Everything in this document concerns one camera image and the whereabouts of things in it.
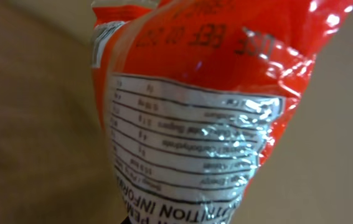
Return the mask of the red snack packet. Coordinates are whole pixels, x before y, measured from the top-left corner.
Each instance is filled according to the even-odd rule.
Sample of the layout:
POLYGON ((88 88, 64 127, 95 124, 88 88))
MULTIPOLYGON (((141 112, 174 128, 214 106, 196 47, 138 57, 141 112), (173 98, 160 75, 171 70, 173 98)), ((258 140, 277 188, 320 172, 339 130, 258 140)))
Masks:
POLYGON ((353 0, 93 1, 126 223, 230 223, 353 0))

